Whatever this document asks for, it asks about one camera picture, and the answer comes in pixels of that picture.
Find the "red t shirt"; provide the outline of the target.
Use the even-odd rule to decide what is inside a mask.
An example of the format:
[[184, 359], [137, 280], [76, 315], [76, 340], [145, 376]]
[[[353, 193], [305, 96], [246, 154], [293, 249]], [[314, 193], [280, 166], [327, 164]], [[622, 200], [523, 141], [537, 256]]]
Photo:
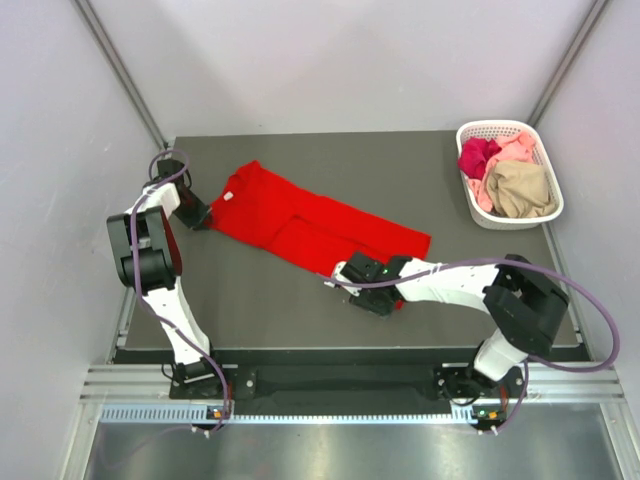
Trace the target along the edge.
[[304, 270], [330, 275], [361, 252], [424, 259], [431, 236], [300, 188], [254, 160], [229, 177], [205, 225]]

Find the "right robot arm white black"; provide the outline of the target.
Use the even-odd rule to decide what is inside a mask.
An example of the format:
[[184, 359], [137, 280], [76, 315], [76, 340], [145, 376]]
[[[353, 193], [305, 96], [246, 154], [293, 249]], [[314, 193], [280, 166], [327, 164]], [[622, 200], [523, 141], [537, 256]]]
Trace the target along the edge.
[[442, 382], [443, 393], [478, 397], [492, 394], [529, 356], [548, 354], [568, 310], [568, 295], [528, 265], [519, 255], [486, 265], [450, 267], [409, 256], [393, 256], [383, 264], [356, 252], [337, 263], [324, 284], [345, 289], [351, 304], [381, 317], [407, 302], [461, 306], [488, 315], [494, 333], [480, 343], [452, 386]]

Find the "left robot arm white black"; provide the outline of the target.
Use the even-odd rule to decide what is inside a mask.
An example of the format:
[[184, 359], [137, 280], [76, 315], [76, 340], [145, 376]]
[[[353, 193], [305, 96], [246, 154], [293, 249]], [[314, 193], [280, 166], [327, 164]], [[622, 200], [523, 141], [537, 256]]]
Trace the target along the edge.
[[182, 257], [170, 218], [204, 230], [211, 208], [191, 191], [189, 158], [177, 149], [157, 154], [149, 181], [134, 205], [107, 218], [106, 226], [121, 283], [156, 318], [173, 349], [174, 398], [229, 399], [227, 374], [214, 359], [211, 341], [196, 322], [181, 277]]

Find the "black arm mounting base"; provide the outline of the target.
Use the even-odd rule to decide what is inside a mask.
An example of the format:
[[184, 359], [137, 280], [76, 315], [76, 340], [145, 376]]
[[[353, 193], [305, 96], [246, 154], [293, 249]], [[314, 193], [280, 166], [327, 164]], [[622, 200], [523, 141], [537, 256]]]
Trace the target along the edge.
[[170, 381], [172, 400], [220, 400], [239, 417], [392, 416], [444, 413], [482, 400], [503, 412], [524, 390], [513, 367], [499, 385], [478, 397], [442, 392], [472, 362], [474, 348], [218, 349], [214, 359], [228, 383], [229, 399], [174, 398], [173, 353], [121, 349], [117, 365], [157, 365]]

